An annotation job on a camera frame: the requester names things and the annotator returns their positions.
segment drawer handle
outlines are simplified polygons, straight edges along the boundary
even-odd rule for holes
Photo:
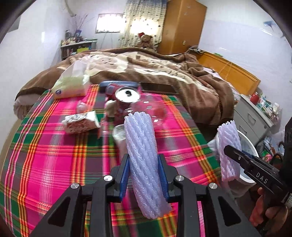
[[[244,135],[246,135],[246,131],[242,128],[242,126],[239,126],[239,131],[241,131]]]
[[[253,125],[255,125],[256,124],[256,120],[250,115],[250,113],[247,113],[247,115],[250,116],[254,120]]]

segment red hat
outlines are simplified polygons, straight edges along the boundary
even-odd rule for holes
[[[141,38],[143,35],[145,35],[144,32],[138,34],[139,38]]]

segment wall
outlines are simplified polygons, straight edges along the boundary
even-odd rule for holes
[[[74,14],[77,16],[88,14],[90,21],[82,27],[81,35],[88,39],[97,39],[97,49],[117,48],[120,36],[119,33],[96,34],[98,14],[123,13],[126,2],[127,0],[68,0],[69,7]]]
[[[281,128],[292,116],[292,49],[272,18],[253,0],[198,0],[207,6],[199,47],[238,64],[261,80],[259,88],[282,108]]]
[[[69,15],[63,0],[37,0],[20,18],[19,28],[0,44],[0,148],[16,121],[13,104],[20,88],[60,61],[60,41]]]

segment patterned curtain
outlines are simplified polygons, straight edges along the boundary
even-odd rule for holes
[[[167,0],[128,0],[123,17],[125,28],[119,46],[134,47],[140,40],[138,34],[153,36],[153,43],[160,43]]]

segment patterned blanket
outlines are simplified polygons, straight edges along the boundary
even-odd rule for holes
[[[162,128],[155,129],[158,153],[179,174],[199,184],[217,182],[220,167],[190,115],[174,96],[152,95],[167,108]],[[79,100],[95,110],[101,121],[105,94],[93,85],[85,97],[54,100],[46,91],[16,132],[0,181],[0,214],[16,236],[27,237],[40,219],[73,182],[94,183],[119,165],[111,133],[98,138],[91,130],[67,135],[61,121],[76,113]],[[113,124],[105,128],[111,131]],[[122,203],[111,205],[115,237],[174,236],[177,205],[163,218],[143,217],[131,182]],[[86,215],[88,236],[90,205]]]
[[[233,119],[234,98],[230,86],[204,71],[194,55],[164,56],[142,48],[85,51],[70,56],[30,80],[16,99],[21,95],[41,95],[51,89],[62,72],[79,58],[87,63],[86,73],[93,84],[110,80],[173,85],[196,123],[221,125]]]

